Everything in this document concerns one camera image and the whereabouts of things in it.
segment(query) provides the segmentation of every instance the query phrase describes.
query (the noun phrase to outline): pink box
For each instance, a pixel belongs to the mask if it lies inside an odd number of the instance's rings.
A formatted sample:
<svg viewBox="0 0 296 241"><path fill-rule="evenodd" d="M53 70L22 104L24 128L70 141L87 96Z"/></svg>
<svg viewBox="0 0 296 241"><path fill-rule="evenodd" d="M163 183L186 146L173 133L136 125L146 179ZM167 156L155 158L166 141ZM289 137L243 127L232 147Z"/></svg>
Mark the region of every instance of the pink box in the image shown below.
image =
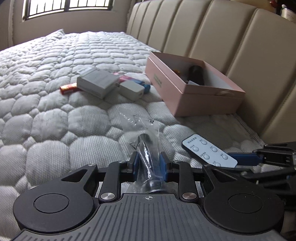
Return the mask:
<svg viewBox="0 0 296 241"><path fill-rule="evenodd" d="M204 69L205 86L188 85L172 71L187 76L192 65ZM232 114L244 99L240 87L202 60L151 52L145 72L176 117Z"/></svg>

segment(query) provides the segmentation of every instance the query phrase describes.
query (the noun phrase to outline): wall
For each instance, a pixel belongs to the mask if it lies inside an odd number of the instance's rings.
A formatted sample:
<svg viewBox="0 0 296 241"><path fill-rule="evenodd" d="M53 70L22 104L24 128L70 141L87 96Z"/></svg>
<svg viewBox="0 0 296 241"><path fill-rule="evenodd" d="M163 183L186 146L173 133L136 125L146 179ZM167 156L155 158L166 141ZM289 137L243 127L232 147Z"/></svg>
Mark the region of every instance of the wall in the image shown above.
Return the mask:
<svg viewBox="0 0 296 241"><path fill-rule="evenodd" d="M112 11L61 12L23 21L23 1L17 0L14 4L13 16L14 45L48 35L62 28L65 33L125 32L130 4L131 0L114 0Z"/></svg>
<svg viewBox="0 0 296 241"><path fill-rule="evenodd" d="M6 0L0 5L0 51L8 48L9 4Z"/></svg>

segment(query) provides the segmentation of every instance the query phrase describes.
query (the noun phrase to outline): bed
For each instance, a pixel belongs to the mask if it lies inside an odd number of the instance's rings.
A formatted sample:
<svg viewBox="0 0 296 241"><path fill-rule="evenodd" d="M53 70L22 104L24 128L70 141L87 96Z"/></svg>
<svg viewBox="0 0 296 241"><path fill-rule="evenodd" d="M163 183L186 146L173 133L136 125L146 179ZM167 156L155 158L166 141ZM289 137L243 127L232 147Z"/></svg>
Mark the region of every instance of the bed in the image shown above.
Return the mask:
<svg viewBox="0 0 296 241"><path fill-rule="evenodd" d="M132 151L119 108L160 122L160 138L171 160L201 167L181 141L198 133L226 152L251 152L264 143L237 115L174 118L152 86L132 102L111 92L100 100L86 92L62 95L77 70L93 66L150 83L146 59L155 49L125 33L63 30L0 52L0 240L19 228L12 213L23 192L88 163L106 167ZM260 166L257 172L271 166Z"/></svg>

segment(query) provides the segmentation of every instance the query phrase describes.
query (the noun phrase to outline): white box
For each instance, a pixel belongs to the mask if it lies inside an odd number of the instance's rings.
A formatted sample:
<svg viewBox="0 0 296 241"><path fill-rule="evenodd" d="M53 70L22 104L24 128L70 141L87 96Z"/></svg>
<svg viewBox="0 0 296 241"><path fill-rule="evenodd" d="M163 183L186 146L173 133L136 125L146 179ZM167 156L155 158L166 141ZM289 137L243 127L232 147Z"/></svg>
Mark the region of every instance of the white box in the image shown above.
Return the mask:
<svg viewBox="0 0 296 241"><path fill-rule="evenodd" d="M132 101L140 99L144 95L144 90L144 86L131 80L124 81L119 86L119 93Z"/></svg>
<svg viewBox="0 0 296 241"><path fill-rule="evenodd" d="M97 68L83 71L77 78L77 88L103 99L119 83L119 77Z"/></svg>

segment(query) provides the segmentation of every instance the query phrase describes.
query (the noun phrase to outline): window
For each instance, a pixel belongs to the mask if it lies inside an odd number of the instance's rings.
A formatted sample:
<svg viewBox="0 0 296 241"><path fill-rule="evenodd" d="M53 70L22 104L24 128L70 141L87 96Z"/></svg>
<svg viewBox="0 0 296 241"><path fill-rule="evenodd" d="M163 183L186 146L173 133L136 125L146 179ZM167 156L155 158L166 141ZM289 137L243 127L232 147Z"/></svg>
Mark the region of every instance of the window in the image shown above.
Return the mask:
<svg viewBox="0 0 296 241"><path fill-rule="evenodd" d="M75 10L111 10L113 0L24 0L24 20Z"/></svg>

